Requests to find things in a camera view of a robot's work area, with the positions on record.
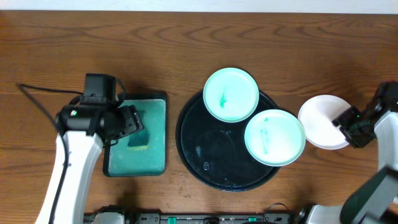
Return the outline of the mint plate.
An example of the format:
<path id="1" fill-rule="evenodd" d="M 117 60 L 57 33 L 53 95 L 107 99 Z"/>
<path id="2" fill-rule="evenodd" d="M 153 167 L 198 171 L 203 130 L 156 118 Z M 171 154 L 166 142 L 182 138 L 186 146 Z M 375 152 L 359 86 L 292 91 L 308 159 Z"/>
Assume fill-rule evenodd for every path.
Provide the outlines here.
<path id="1" fill-rule="evenodd" d="M 305 149 L 306 137 L 301 122 L 283 110 L 265 110 L 250 119 L 244 143 L 258 162 L 282 167 L 296 161 Z"/>
<path id="2" fill-rule="evenodd" d="M 203 88 L 208 112 L 226 123 L 237 123 L 253 114 L 259 103 L 259 88 L 253 77 L 239 68 L 213 73 Z"/>

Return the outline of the white plate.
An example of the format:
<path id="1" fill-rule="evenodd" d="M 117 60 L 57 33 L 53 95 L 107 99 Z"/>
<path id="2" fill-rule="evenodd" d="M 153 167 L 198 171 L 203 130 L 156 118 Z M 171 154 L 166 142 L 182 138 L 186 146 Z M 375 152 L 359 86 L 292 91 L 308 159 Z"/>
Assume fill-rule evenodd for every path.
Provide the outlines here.
<path id="1" fill-rule="evenodd" d="M 348 146 L 346 138 L 332 121 L 350 107 L 345 100 L 333 95 L 318 95 L 307 100 L 298 112 L 307 141 L 326 150 Z"/>

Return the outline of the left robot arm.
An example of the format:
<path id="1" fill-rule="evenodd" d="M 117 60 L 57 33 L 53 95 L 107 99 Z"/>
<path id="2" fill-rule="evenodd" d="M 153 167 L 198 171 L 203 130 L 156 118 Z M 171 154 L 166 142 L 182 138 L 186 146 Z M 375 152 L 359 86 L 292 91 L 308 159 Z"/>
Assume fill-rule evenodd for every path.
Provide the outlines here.
<path id="1" fill-rule="evenodd" d="M 56 156 L 37 223 L 82 223 L 103 146 L 143 130 L 135 106 L 67 105 L 57 115 Z"/>

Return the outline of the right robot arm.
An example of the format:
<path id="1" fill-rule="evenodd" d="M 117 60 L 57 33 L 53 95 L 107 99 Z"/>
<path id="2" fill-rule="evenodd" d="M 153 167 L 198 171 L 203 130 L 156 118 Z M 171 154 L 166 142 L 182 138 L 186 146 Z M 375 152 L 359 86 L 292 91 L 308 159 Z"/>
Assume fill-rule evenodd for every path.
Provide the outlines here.
<path id="1" fill-rule="evenodd" d="M 331 122 L 353 147 L 377 139 L 378 172 L 342 206 L 307 205 L 292 223 L 397 223 L 389 209 L 397 202 L 397 82 L 381 83 L 363 111 L 350 106 Z"/>

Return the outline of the green sponge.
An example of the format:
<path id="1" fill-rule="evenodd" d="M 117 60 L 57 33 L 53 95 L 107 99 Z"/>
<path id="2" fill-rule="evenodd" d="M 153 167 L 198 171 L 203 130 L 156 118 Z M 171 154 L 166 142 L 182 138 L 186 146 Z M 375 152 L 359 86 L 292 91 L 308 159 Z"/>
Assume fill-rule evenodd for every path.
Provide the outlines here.
<path id="1" fill-rule="evenodd" d="M 129 137 L 127 148 L 130 150 L 145 150 L 149 145 L 150 134 L 146 129 L 133 133 Z"/>

